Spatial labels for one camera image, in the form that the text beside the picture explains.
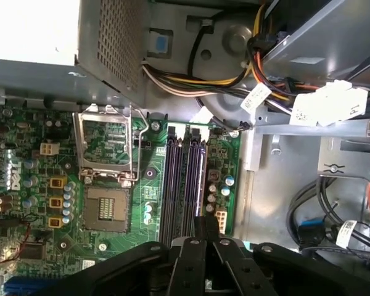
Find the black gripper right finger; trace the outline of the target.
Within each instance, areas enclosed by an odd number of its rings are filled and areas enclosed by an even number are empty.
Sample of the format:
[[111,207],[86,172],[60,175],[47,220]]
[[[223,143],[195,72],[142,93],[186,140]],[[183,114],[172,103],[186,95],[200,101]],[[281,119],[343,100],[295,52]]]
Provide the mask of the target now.
[[276,244],[259,244],[246,257],[244,247],[221,236],[215,216],[207,218],[207,237],[237,295],[370,295],[369,281]]

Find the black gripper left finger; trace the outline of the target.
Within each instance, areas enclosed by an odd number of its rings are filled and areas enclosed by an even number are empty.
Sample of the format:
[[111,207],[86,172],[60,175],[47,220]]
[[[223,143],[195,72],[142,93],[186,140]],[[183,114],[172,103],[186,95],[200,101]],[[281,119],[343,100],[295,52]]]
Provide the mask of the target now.
[[146,242],[39,290],[39,295],[203,295],[208,218],[171,247]]

